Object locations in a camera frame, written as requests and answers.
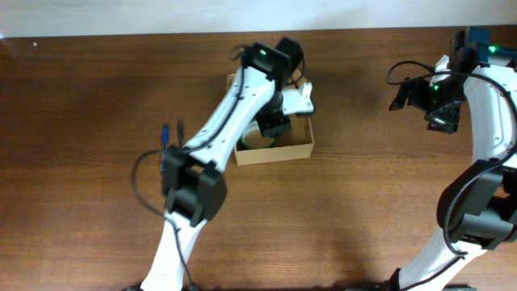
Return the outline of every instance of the wood grain surface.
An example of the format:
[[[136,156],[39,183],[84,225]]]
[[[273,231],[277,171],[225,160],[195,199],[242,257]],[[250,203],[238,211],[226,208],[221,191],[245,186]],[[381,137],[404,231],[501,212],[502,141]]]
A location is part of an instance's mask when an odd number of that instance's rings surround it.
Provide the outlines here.
[[[191,137],[225,93],[236,44],[305,50],[314,84],[310,159],[237,167],[228,197],[189,261],[205,288],[273,289],[384,281],[437,226],[441,192],[470,164],[460,131],[426,131],[414,108],[388,112],[386,70],[436,63],[456,28],[93,36],[2,40],[0,289],[118,291],[149,271],[162,222],[133,199],[134,159],[160,145],[163,122]],[[492,27],[517,46],[517,27]],[[420,74],[401,69],[394,77]],[[156,205],[158,161],[141,169]],[[517,246],[476,259],[453,282],[515,290]]]

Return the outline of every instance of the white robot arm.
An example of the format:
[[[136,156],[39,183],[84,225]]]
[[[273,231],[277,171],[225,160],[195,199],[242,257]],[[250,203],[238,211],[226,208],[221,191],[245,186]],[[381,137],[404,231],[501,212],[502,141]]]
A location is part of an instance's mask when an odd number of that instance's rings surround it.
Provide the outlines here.
[[[409,99],[409,105],[426,112],[429,129],[454,133],[465,97],[472,117],[473,165],[444,191],[437,212],[440,227],[416,259],[393,274],[390,291],[442,290],[468,262],[517,237],[515,198],[493,197],[501,186],[515,195],[517,179],[516,55],[505,48],[497,56],[497,49],[486,30],[461,32],[453,40],[453,59],[443,56],[435,66],[435,72],[450,74],[401,88],[392,103],[390,110],[401,109]],[[456,74],[461,72],[472,75]]]
[[[162,240],[149,275],[141,285],[126,290],[181,290],[184,268],[195,240],[224,202],[226,186],[222,174],[245,127],[255,118],[263,136],[275,137],[289,129],[289,115],[314,112],[312,84],[298,87],[291,78],[303,61],[299,44],[288,38],[275,48],[257,43],[245,47],[241,58],[242,66],[233,84],[206,125],[184,148],[163,151],[166,222]],[[289,79],[296,89],[284,89]],[[192,283],[190,273],[187,275]]]

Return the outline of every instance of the wire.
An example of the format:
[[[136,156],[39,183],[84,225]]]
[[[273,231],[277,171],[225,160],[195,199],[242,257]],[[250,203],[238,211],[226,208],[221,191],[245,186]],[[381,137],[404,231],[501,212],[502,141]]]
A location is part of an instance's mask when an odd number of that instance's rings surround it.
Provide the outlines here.
[[[409,286],[407,286],[405,288],[402,288],[399,291],[408,291],[408,290],[411,290],[413,288],[419,287],[420,285],[424,285],[424,284],[427,284],[427,283],[431,282],[432,280],[438,278],[438,276],[440,276],[443,273],[445,273],[448,269],[450,269],[452,266],[454,266],[456,263],[458,263],[461,259],[464,259],[464,258],[463,257],[456,257],[456,258],[454,258],[449,264],[447,264],[445,267],[443,267],[441,270],[439,270],[435,275],[430,276],[429,278],[427,278],[425,280],[421,280],[421,281],[419,281],[417,283],[409,285]]]
[[[404,80],[404,81],[400,81],[400,82],[393,82],[391,81],[390,77],[391,77],[391,73],[392,71],[397,68],[398,66],[400,65],[404,65],[404,64],[413,64],[413,65],[418,65],[418,66],[421,66],[422,68],[425,68],[429,71],[431,71],[432,73],[430,74],[425,74],[423,76],[420,76],[420,77],[416,77],[416,78],[411,78],[411,79],[407,79],[407,80]],[[480,74],[475,74],[475,73],[462,73],[462,72],[455,72],[455,71],[444,71],[444,72],[435,72],[435,67],[433,66],[430,66],[430,65],[424,65],[422,63],[419,63],[417,61],[401,61],[397,64],[395,64],[394,66],[391,67],[391,69],[389,69],[388,71],[388,76],[386,77],[386,82],[388,82],[388,84],[390,85],[403,85],[403,84],[407,84],[407,83],[411,83],[411,82],[415,82],[415,81],[418,81],[418,80],[422,80],[424,78],[429,78],[429,77],[434,77],[434,76],[440,76],[440,75],[452,75],[452,76],[463,76],[463,77],[472,77],[472,78],[478,78],[478,79],[481,79],[483,81],[486,81],[492,85],[494,85],[496,88],[498,88],[501,93],[502,93],[502,96],[506,99],[506,101],[510,104],[510,109],[515,117],[515,120],[517,120],[517,107],[515,106],[515,102],[514,100],[511,98],[511,93],[509,91],[507,91],[504,86],[502,86],[501,84],[499,84],[498,82],[494,81],[492,78],[488,78],[486,76],[483,76],[483,75],[480,75]],[[443,224],[443,238],[445,240],[445,244],[447,245],[447,248],[454,254],[454,255],[458,255],[458,256],[466,256],[468,254],[467,251],[458,251],[451,243],[451,239],[449,238],[449,222],[451,220],[451,214],[452,214],[452,210],[454,209],[454,206],[456,205],[456,202],[458,201],[458,199],[460,199],[461,195],[464,193],[464,191],[467,189],[467,187],[472,184],[476,179],[478,179],[479,177],[481,177],[482,175],[486,174],[487,172],[489,171],[492,171],[493,169],[497,168],[497,167],[500,167],[502,166],[505,162],[507,162],[511,157],[513,157],[513,155],[517,152],[517,143],[515,143],[514,146],[512,146],[510,149],[507,150],[507,155],[503,158],[503,159],[500,159],[496,162],[494,162],[490,167],[486,168],[485,170],[483,171],[480,171],[479,173],[477,173],[474,177],[471,178],[470,181],[466,182],[463,187],[458,191],[458,193],[454,196],[454,198],[452,199],[451,201],[451,204],[449,205],[449,208],[447,210],[447,213],[445,215],[445,222]]]
[[[178,251],[179,260],[180,260],[180,262],[181,262],[181,264],[183,266],[183,269],[185,270],[185,273],[187,274],[189,289],[190,290],[197,290],[198,287],[195,285],[194,281],[192,280],[192,275],[191,275],[191,273],[190,273],[190,271],[188,270],[188,267],[187,267],[187,261],[183,257],[183,252],[181,250],[181,245],[179,244],[178,232],[181,229],[178,228],[178,226],[176,225],[176,222],[174,222],[172,219],[170,219],[167,216],[165,216],[162,211],[160,211],[159,209],[157,209],[154,206],[152,206],[149,202],[147,202],[144,199],[144,197],[141,195],[140,190],[139,190],[138,185],[137,185],[138,168],[140,167],[140,165],[142,164],[142,162],[144,162],[144,160],[146,158],[148,158],[150,156],[153,156],[155,154],[162,154],[165,159],[170,158],[168,153],[167,153],[167,150],[150,150],[150,151],[147,151],[147,152],[143,153],[140,157],[138,157],[137,160],[135,161],[135,163],[133,164],[132,170],[131,170],[132,192],[135,195],[135,197],[138,200],[138,202],[140,202],[140,204],[142,206],[144,206],[146,209],[148,209],[151,213],[154,213],[157,216],[159,216],[161,219],[163,219],[165,221],[168,221],[172,225],[172,228],[174,230],[174,239],[176,241],[176,249]]]
[[[239,57],[242,56],[245,49],[245,44],[237,44],[229,51],[229,59],[232,61],[236,61]]]
[[[294,80],[293,77],[291,77],[291,82],[287,83],[285,86],[294,85],[296,88],[298,88],[298,82],[300,82],[301,79],[305,76],[305,58],[304,57],[301,58],[301,64],[302,64],[302,67],[301,67],[300,77],[298,77],[298,79],[296,81]]]

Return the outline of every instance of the black clamp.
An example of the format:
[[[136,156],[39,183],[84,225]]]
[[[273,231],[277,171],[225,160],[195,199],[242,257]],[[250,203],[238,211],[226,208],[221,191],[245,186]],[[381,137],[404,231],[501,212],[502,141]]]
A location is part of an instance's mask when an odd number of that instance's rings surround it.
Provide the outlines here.
[[[426,113],[428,130],[455,133],[460,123],[460,106],[465,100],[463,83],[453,76],[432,86],[421,79],[401,84],[389,110],[401,110],[407,101],[408,106]]]
[[[167,152],[162,180],[167,211],[189,218],[192,227],[204,219],[211,221],[226,198],[222,173],[215,169],[215,163],[200,163],[173,146]]]

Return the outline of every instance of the round object in box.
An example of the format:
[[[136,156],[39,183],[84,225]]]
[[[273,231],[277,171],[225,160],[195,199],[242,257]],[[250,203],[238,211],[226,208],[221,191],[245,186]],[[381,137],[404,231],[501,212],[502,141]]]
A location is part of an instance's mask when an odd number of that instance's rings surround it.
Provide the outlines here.
[[[263,137],[260,134],[259,124],[253,120],[244,128],[241,142],[248,150],[258,150],[272,147],[275,144],[275,138]]]

